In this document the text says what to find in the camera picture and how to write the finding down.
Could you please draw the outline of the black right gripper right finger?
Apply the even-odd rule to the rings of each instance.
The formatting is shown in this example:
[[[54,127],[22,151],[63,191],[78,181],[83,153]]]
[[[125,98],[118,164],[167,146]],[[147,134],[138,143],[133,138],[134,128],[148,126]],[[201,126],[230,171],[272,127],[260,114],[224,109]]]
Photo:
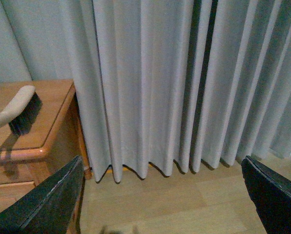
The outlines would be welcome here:
[[[268,234],[291,234],[291,181],[247,156],[241,163],[248,194]]]

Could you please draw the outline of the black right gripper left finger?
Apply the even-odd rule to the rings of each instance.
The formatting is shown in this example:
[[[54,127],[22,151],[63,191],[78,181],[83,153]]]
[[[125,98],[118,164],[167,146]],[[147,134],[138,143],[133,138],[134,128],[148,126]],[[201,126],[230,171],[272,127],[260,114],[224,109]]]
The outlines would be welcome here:
[[[0,213],[0,234],[64,234],[83,183],[83,159],[75,156]]]

